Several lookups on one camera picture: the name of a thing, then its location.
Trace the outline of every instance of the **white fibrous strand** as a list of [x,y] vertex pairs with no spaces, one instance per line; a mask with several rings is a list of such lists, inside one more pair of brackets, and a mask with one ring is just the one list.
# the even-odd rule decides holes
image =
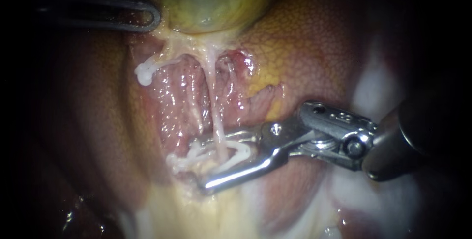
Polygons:
[[[227,141],[226,144],[229,148],[235,149],[236,152],[229,160],[214,168],[211,171],[212,173],[225,171],[236,164],[249,159],[251,156],[251,149],[245,143]],[[180,172],[195,172],[195,170],[198,170],[198,167],[201,167],[205,162],[215,159],[216,150],[209,150],[209,147],[202,147],[200,142],[194,141],[190,144],[190,150],[186,157],[178,157],[174,153],[171,153],[167,155],[166,163],[172,168],[173,174],[178,174]]]
[[251,149],[247,144],[237,141],[226,141],[226,146],[235,149],[236,153],[227,162],[213,170],[214,173],[225,171],[236,164],[249,159],[251,156]]
[[152,76],[154,73],[166,65],[177,64],[179,59],[172,59],[167,61],[161,61],[159,64],[156,63],[157,59],[160,57],[160,54],[152,55],[144,63],[139,64],[134,69],[134,74],[138,77],[139,84],[143,86],[149,86],[152,83]]

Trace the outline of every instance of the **metal jaw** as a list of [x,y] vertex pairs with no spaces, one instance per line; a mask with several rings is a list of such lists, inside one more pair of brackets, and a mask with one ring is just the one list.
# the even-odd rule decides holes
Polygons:
[[[227,131],[227,141],[252,142],[259,153],[249,162],[197,180],[210,195],[261,177],[286,164],[289,157],[307,156],[360,170],[372,147],[376,125],[369,119],[321,102],[306,101],[295,116],[281,122]],[[212,134],[196,137],[202,147],[214,144]]]
[[[226,171],[197,180],[202,193],[210,195],[261,177],[288,162],[289,150],[319,137],[319,132],[300,126],[297,117],[281,122],[267,122],[254,127],[240,127],[226,133],[226,140],[252,142],[258,146],[257,157]],[[197,137],[202,147],[213,144],[212,136]]]

